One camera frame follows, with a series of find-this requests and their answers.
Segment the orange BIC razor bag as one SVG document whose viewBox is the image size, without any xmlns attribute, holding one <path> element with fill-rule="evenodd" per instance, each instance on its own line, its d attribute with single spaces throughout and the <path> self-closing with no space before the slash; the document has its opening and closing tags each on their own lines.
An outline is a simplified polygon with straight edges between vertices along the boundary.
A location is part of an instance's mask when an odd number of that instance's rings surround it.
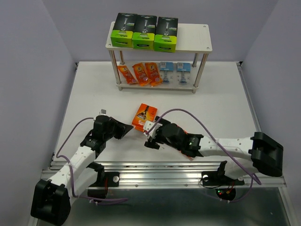
<svg viewBox="0 0 301 226">
<path fill-rule="evenodd" d="M 147 71 L 148 78 L 150 80 L 150 85 L 152 87 L 155 87 L 163 82 L 158 70 L 158 66 L 155 62 L 145 63 L 145 68 Z"/>
<path fill-rule="evenodd" d="M 137 63 L 132 68 L 140 86 L 146 86 L 151 82 L 143 63 Z"/>
<path fill-rule="evenodd" d="M 122 73 L 122 75 L 126 79 L 127 84 L 132 85 L 138 83 L 136 78 L 132 75 L 132 73 L 130 72 L 130 70 L 126 65 L 119 65 L 118 70 Z"/>
</svg>

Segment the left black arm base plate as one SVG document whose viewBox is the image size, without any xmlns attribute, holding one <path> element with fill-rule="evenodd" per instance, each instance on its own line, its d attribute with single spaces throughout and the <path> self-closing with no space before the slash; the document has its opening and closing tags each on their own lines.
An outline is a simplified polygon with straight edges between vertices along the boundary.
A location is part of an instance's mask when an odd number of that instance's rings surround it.
<svg viewBox="0 0 301 226">
<path fill-rule="evenodd" d="M 97 174 L 96 182 L 92 184 L 93 187 L 118 187 L 119 186 L 120 173 L 117 171 L 106 172 L 103 171 Z"/>
</svg>

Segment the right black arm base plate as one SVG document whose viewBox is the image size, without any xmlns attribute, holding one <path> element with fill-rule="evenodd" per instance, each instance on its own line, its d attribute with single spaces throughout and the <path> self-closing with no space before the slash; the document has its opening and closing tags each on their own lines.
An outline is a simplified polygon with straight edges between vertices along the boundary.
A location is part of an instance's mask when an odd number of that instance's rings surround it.
<svg viewBox="0 0 301 226">
<path fill-rule="evenodd" d="M 227 161 L 222 161 L 216 171 L 203 171 L 200 179 L 200 184 L 205 187 L 211 186 L 243 186 L 244 180 L 231 179 L 225 175 L 225 166 Z"/>
</svg>

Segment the orange Gillette Fusion pack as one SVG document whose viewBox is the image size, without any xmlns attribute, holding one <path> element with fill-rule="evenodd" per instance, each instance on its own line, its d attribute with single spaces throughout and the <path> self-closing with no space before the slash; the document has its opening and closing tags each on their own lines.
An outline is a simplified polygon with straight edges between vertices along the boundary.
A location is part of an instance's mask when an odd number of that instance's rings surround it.
<svg viewBox="0 0 301 226">
<path fill-rule="evenodd" d="M 195 134 L 188 133 L 179 126 L 176 126 L 176 128 L 176 149 L 188 158 L 195 158 L 197 155 L 195 148 L 198 147 L 198 138 Z"/>
<path fill-rule="evenodd" d="M 154 121 L 157 111 L 158 109 L 153 106 L 141 104 L 132 120 L 134 129 L 143 132 L 146 121 Z"/>
</svg>

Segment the black green razor box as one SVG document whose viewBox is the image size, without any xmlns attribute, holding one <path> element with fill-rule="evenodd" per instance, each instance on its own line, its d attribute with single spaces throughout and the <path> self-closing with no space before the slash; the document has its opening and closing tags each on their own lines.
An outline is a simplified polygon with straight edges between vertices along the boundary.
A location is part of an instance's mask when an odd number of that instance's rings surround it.
<svg viewBox="0 0 301 226">
<path fill-rule="evenodd" d="M 114 47 L 132 48 L 137 14 L 118 13 L 111 32 L 111 42 Z"/>
<path fill-rule="evenodd" d="M 178 18 L 159 17 L 154 38 L 154 50 L 174 53 L 177 44 Z"/>
</svg>

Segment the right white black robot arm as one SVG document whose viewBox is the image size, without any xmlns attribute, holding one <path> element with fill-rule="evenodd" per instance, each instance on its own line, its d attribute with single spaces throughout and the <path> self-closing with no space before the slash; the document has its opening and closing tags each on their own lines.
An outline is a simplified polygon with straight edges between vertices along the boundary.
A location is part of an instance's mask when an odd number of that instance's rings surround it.
<svg viewBox="0 0 301 226">
<path fill-rule="evenodd" d="M 283 146 L 262 132 L 245 138 L 211 138 L 191 134 L 175 123 L 155 124 L 147 121 L 143 127 L 148 137 L 145 146 L 159 149 L 161 144 L 190 157 L 227 156 L 213 178 L 226 184 L 244 175 L 261 173 L 270 177 L 282 176 Z"/>
</svg>

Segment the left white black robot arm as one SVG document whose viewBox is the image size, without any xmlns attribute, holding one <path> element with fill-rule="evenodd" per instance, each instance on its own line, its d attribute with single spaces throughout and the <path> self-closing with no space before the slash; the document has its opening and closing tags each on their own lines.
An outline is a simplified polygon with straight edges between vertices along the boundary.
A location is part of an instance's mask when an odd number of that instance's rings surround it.
<svg viewBox="0 0 301 226">
<path fill-rule="evenodd" d="M 55 226 L 68 218 L 71 206 L 79 199 L 95 205 L 112 205 L 127 201 L 126 198 L 107 199 L 109 186 L 118 186 L 114 178 L 118 172 L 105 173 L 104 166 L 96 162 L 111 138 L 122 139 L 133 126 L 121 123 L 105 114 L 93 118 L 93 127 L 81 141 L 75 154 L 67 156 L 56 152 L 57 158 L 66 163 L 49 179 L 41 179 L 35 186 L 31 216 Z"/>
</svg>

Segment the blue clear razor blister pack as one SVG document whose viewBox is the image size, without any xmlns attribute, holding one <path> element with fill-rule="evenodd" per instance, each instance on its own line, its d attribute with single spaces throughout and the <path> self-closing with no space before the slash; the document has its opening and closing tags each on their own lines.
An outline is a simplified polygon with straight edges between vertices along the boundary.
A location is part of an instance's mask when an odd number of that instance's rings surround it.
<svg viewBox="0 0 301 226">
<path fill-rule="evenodd" d="M 159 71 L 163 84 L 171 84 L 174 81 L 174 63 L 160 62 Z"/>
</svg>

